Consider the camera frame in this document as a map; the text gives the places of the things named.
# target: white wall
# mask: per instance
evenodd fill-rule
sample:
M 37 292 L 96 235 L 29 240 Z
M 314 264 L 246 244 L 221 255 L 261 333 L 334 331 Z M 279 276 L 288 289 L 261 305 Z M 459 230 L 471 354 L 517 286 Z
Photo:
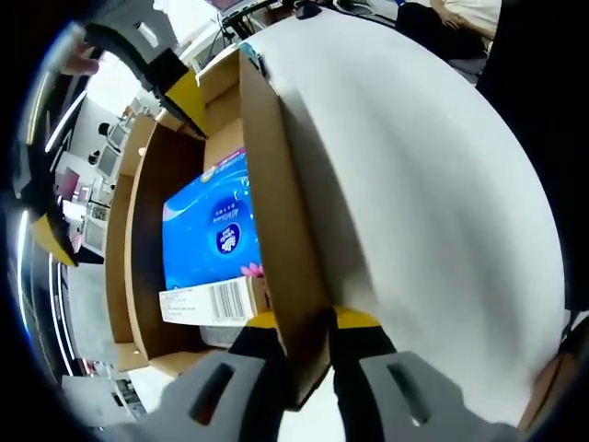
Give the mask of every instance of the white wall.
M 79 183 L 91 185 L 94 179 L 98 176 L 96 166 L 92 166 L 87 162 L 87 159 L 77 157 L 68 152 L 64 152 L 57 164 L 57 173 L 64 173 L 66 168 L 70 168 L 75 173 L 80 175 Z
M 117 116 L 110 110 L 104 109 L 95 100 L 87 96 L 82 103 L 82 109 L 75 122 L 70 153 L 85 161 L 92 152 L 102 152 L 106 138 L 98 133 L 98 126 L 102 122 L 116 124 Z
M 116 116 L 122 115 L 140 89 L 131 69 L 110 52 L 100 57 L 100 69 L 86 87 L 90 99 Z
M 204 0 L 156 0 L 155 7 L 163 10 L 179 42 L 189 37 L 210 19 L 217 10 Z

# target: table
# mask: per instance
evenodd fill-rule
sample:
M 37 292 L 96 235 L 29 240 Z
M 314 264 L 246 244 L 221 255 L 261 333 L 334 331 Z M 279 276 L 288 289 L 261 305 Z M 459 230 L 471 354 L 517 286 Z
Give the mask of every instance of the table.
M 280 0 L 262 0 L 261 2 L 252 2 L 250 5 L 239 9 L 237 12 L 223 17 L 223 27 L 233 28 L 237 36 L 239 36 L 241 40 L 245 40 L 247 37 L 252 35 L 252 31 L 249 29 L 248 25 L 246 25 L 244 17 L 275 3 L 280 3 Z
M 336 302 L 375 315 L 472 411 L 516 425 L 559 345 L 564 277 L 548 202 L 513 134 L 393 29 L 324 9 L 248 42 L 283 102 Z
M 105 186 L 108 187 L 107 193 L 109 195 L 103 194 Z M 90 196 L 88 197 L 88 203 L 97 204 L 101 207 L 104 207 L 105 209 L 110 209 L 110 204 L 105 203 L 105 196 L 112 198 L 112 190 L 110 189 L 110 185 L 105 182 L 104 178 L 97 177 L 94 179 L 94 182 L 92 183 L 92 188 L 90 189 Z

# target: white paper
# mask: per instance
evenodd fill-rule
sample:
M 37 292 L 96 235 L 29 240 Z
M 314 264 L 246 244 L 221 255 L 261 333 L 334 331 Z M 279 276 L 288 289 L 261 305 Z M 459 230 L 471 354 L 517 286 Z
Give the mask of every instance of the white paper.
M 164 322 L 187 325 L 244 326 L 254 317 L 248 278 L 159 293 Z

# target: desk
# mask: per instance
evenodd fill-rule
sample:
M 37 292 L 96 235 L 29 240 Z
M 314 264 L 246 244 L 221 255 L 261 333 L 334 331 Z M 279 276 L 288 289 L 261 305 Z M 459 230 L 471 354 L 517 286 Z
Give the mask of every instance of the desk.
M 206 28 L 202 31 L 198 38 L 195 39 L 191 45 L 184 50 L 179 59 L 184 64 L 188 64 L 191 60 L 195 59 L 206 48 L 214 44 L 215 40 L 219 37 L 218 31 L 219 25 L 217 23 L 208 22 Z
M 249 29 L 248 25 L 246 25 L 245 21 L 243 20 L 244 17 L 275 3 L 280 3 L 280 0 L 263 0 L 261 2 L 253 2 L 250 5 L 244 6 L 242 9 L 239 9 L 236 12 L 232 12 L 228 14 L 226 17 L 224 17 L 223 26 L 225 28 L 233 28 L 237 36 L 241 40 L 245 40 L 247 37 L 250 37 L 253 34 L 252 31 Z
M 90 189 L 90 196 L 88 197 L 88 203 L 97 204 L 106 209 L 110 208 L 110 200 L 112 199 L 112 189 L 110 184 L 105 182 L 104 178 L 97 177 L 92 183 Z

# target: blue tissue box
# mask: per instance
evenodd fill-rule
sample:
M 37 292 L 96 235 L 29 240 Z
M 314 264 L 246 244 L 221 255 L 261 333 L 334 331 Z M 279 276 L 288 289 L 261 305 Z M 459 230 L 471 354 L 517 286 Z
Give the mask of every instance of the blue tissue box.
M 261 276 L 245 149 L 167 200 L 163 220 L 167 290 Z

